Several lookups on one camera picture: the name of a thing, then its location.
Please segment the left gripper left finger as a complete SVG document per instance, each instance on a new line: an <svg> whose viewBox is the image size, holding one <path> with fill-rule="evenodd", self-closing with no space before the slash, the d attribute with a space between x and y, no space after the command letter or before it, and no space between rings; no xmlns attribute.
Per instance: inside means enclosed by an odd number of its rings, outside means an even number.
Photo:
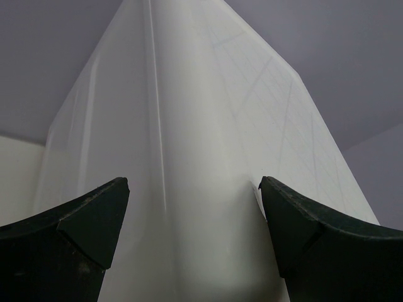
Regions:
<svg viewBox="0 0 403 302"><path fill-rule="evenodd" d="M117 177L1 227L1 301L97 301L130 190Z"/></svg>

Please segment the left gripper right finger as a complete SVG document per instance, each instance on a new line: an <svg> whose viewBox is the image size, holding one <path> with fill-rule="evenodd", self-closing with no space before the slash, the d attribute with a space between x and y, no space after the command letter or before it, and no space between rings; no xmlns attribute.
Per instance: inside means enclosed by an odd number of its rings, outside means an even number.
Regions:
<svg viewBox="0 0 403 302"><path fill-rule="evenodd" d="M353 218L274 177L259 185L290 301L402 301L402 231Z"/></svg>

